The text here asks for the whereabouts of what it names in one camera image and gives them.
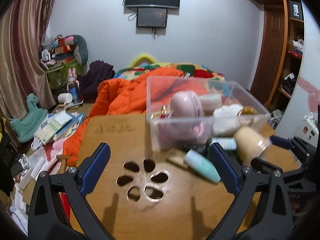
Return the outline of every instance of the pink wall sticker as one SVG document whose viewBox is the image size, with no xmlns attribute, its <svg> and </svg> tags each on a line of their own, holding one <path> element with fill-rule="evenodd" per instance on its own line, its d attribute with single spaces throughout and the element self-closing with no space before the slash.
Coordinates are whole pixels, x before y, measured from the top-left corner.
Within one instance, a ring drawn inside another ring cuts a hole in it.
<svg viewBox="0 0 320 240">
<path fill-rule="evenodd" d="M 305 90 L 306 92 L 309 93 L 309 95 L 308 95 L 309 111 L 310 112 L 317 112 L 318 111 L 318 104 L 320 104 L 320 91 L 302 77 L 298 78 L 297 84 L 300 87 L 302 87 L 303 90 Z"/>
</svg>

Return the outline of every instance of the pink curtain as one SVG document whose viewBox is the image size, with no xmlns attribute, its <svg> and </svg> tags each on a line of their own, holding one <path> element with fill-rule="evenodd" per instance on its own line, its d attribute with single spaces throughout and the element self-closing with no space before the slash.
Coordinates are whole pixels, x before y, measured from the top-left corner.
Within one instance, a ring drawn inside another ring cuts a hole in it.
<svg viewBox="0 0 320 240">
<path fill-rule="evenodd" d="M 5 118 L 24 118 L 30 93 L 40 99 L 42 108 L 55 104 L 47 76 L 39 64 L 41 41 L 53 2 L 15 0 L 0 21 L 0 113 Z"/>
</svg>

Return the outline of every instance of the clear plastic box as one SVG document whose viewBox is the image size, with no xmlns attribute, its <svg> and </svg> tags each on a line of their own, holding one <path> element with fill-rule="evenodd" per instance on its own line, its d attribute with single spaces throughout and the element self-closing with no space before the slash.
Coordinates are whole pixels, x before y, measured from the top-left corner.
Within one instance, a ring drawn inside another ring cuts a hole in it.
<svg viewBox="0 0 320 240">
<path fill-rule="evenodd" d="M 199 96 L 205 94 L 222 94 L 222 105 L 241 104 L 252 107 L 259 114 L 238 115 L 216 118 L 204 115 L 200 118 L 178 117 L 160 118 L 163 106 L 170 110 L 171 97 L 179 91 L 193 90 Z M 233 134 L 222 136 L 220 129 L 236 123 L 236 127 L 250 126 L 260 131 L 270 117 L 270 112 L 247 90 L 237 82 L 220 82 L 204 78 L 181 78 L 149 76 L 147 79 L 147 122 L 153 151 L 168 150 L 181 147 L 186 143 L 205 143 L 210 137 L 232 137 Z"/>
</svg>

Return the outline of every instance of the green rocking horse toy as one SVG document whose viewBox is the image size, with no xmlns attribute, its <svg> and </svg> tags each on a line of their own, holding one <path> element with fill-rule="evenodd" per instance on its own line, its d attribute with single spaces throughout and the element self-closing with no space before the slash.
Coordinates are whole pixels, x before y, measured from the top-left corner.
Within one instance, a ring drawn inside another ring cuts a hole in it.
<svg viewBox="0 0 320 240">
<path fill-rule="evenodd" d="M 22 120 L 14 118 L 10 121 L 10 124 L 13 130 L 16 132 L 18 141 L 20 143 L 31 140 L 38 126 L 47 116 L 48 110 L 38 108 L 38 103 L 39 98 L 36 97 L 34 93 L 29 94 L 27 96 L 27 107 L 29 110 L 27 116 Z"/>
</svg>

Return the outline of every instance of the orange puffer jacket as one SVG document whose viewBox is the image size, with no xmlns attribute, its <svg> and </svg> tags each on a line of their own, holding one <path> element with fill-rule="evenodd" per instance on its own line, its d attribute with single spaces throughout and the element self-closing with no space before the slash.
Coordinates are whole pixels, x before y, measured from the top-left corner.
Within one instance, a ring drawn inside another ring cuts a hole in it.
<svg viewBox="0 0 320 240">
<path fill-rule="evenodd" d="M 148 76 L 183 76 L 181 70 L 171 68 L 157 68 L 151 72 L 140 75 L 137 79 L 128 81 L 115 78 L 103 81 L 98 87 L 98 97 L 92 107 L 88 118 L 78 127 L 72 135 L 63 144 L 63 154 L 69 155 L 68 166 L 75 166 L 81 147 L 82 138 L 91 117 L 96 115 L 113 114 L 143 114 L 146 111 L 147 104 L 147 77 Z M 165 84 L 159 88 L 153 89 L 152 99 L 157 103 L 168 102 L 169 98 L 179 90 L 195 90 L 199 95 L 206 94 L 207 90 L 203 86 L 197 86 L 193 82 L 183 82 L 180 86 L 173 79 L 168 79 Z"/>
</svg>

